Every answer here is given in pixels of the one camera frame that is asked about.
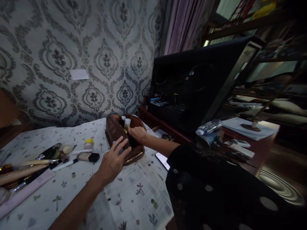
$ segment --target leather pouch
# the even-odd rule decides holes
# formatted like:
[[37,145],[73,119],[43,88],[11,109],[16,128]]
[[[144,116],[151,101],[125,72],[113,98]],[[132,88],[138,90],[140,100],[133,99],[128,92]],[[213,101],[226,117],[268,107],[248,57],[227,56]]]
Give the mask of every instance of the leather pouch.
[[[140,118],[130,114],[125,114],[125,116],[126,118],[131,119],[131,124],[130,124],[131,128],[141,126],[146,130]],[[123,140],[128,138],[128,135],[126,134],[123,127],[120,125],[119,121],[120,117],[118,115],[110,115],[106,118],[106,138],[110,147],[112,146],[113,142],[118,140],[121,136],[124,137]],[[129,141],[124,145],[123,149],[125,150],[128,147],[129,147]],[[136,146],[132,146],[131,151],[125,157],[124,165],[129,165],[131,163],[136,162],[137,160],[139,160],[144,156],[144,153],[145,153],[144,146],[137,143]]]

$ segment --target computer case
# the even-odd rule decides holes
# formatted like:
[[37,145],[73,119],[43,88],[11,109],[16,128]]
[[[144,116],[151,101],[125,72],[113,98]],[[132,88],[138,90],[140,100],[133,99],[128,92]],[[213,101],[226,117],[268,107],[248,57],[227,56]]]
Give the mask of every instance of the computer case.
[[[193,137],[212,120],[265,42],[256,36],[154,59],[148,111]],[[157,106],[157,98],[163,106]]]

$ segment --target plastic water bottle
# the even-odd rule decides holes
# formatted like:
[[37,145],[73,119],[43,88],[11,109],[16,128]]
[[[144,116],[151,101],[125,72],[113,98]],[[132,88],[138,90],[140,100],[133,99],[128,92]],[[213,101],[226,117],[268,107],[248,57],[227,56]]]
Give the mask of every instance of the plastic water bottle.
[[222,125],[223,125],[222,121],[217,119],[209,121],[206,124],[199,126],[198,129],[196,130],[196,134],[199,136],[208,135],[212,133],[214,130],[221,127]]

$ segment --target damask wallpaper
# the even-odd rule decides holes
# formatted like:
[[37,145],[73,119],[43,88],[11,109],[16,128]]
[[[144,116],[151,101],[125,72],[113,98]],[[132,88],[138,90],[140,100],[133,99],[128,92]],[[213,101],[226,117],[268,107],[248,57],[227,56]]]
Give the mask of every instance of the damask wallpaper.
[[[39,127],[137,113],[160,51],[166,3],[1,0],[1,88]],[[89,79],[72,80],[71,69],[86,69]]]

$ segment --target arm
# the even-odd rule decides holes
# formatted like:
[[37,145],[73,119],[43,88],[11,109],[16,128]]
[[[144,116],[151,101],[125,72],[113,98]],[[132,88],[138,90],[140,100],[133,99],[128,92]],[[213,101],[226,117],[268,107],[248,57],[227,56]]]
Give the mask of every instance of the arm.
[[169,157],[174,149],[180,146],[178,143],[152,136],[142,127],[130,128],[128,129],[128,132],[132,137],[134,137],[134,139],[136,139],[138,143],[156,150],[166,157]]
[[124,158],[130,152],[131,147],[125,149],[119,155],[119,151],[127,143],[128,139],[120,143],[121,140],[122,137],[112,145],[109,152],[103,155],[98,171],[92,175],[83,189],[50,226],[49,230],[78,229],[98,193],[112,182],[122,170]]

